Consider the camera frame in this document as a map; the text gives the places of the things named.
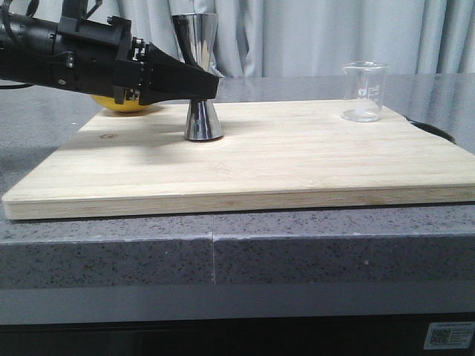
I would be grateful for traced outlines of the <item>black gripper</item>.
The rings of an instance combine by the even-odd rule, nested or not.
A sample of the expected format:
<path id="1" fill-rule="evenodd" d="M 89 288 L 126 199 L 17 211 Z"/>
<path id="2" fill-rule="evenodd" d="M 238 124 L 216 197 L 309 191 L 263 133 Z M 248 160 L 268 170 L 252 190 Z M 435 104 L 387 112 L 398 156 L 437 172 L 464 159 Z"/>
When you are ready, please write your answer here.
<path id="1" fill-rule="evenodd" d="M 91 21 L 100 7 L 87 1 L 64 1 L 58 22 L 25 14 L 1 2 L 1 79 L 5 88 L 33 85 L 113 98 L 117 104 L 141 105 L 179 99 L 213 99 L 219 78 L 181 62 L 154 44 L 131 34 L 131 21 L 110 16 Z M 145 47 L 145 59 L 140 56 Z"/>

